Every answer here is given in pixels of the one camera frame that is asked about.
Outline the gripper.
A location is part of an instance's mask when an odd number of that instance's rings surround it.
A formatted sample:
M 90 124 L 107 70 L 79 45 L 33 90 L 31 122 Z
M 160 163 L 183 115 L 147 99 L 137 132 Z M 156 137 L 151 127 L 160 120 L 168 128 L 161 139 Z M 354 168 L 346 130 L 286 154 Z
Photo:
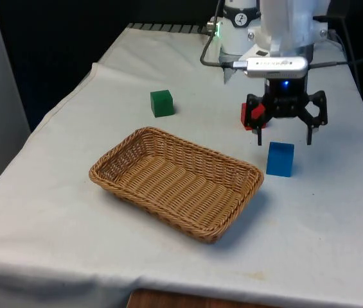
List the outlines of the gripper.
M 312 95 L 306 93 L 307 77 L 296 79 L 266 79 L 265 99 L 248 94 L 245 106 L 245 125 L 256 131 L 258 145 L 262 145 L 262 130 L 266 127 L 265 111 L 273 118 L 295 118 L 298 116 L 307 126 L 306 143 L 312 144 L 313 130 L 328 124 L 327 100 L 323 90 Z M 312 116 L 306 106 L 312 103 L 319 109 Z

